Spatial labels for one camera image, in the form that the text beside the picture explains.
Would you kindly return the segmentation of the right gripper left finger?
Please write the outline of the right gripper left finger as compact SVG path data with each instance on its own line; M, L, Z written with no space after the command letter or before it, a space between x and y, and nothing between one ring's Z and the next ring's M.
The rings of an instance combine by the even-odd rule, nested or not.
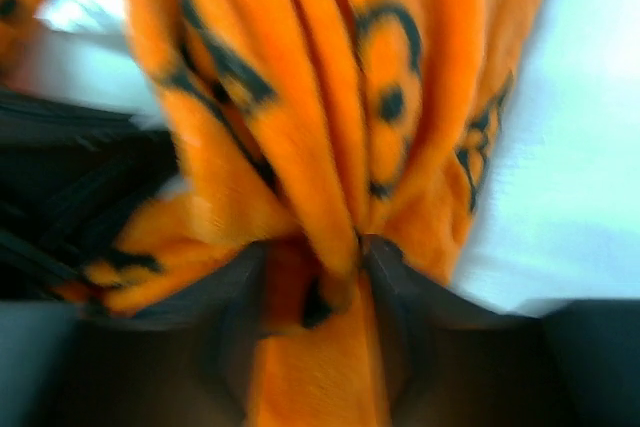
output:
M265 257L252 244L132 315L92 303L74 371L75 425L245 425Z

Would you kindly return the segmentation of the orange patterned pillowcase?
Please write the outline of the orange patterned pillowcase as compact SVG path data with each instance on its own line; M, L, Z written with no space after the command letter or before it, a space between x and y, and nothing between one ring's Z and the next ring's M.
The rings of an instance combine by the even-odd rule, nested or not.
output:
M251 424L382 425L368 240L451 280L540 1L126 0L189 187L49 291L132 319L264 243Z

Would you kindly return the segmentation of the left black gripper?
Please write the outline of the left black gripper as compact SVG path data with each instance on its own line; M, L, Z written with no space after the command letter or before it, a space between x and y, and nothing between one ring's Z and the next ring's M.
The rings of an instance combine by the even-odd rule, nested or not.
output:
M141 265L115 239L178 172L164 127L134 115L1 92L1 296L44 297L94 260Z

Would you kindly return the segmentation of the white pillow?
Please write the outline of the white pillow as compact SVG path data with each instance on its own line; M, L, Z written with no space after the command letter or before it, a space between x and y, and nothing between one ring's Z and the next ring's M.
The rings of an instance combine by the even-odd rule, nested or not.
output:
M539 315L639 296L639 0L542 0L454 288Z

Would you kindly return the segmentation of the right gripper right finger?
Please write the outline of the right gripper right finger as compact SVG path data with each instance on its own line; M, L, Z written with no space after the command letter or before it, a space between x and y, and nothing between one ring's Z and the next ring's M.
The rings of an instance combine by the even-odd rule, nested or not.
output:
M564 425L565 384L540 321L458 296L380 237L363 266L393 425Z

